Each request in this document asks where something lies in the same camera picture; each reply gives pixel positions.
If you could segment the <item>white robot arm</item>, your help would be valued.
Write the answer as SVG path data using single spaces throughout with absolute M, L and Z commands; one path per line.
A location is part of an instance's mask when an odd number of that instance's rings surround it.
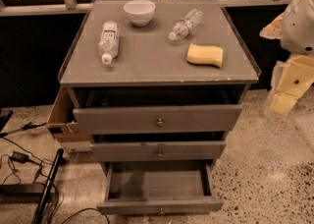
M 259 35 L 278 39 L 290 53 L 273 71 L 269 109 L 287 114 L 314 83 L 314 0 L 292 0 Z

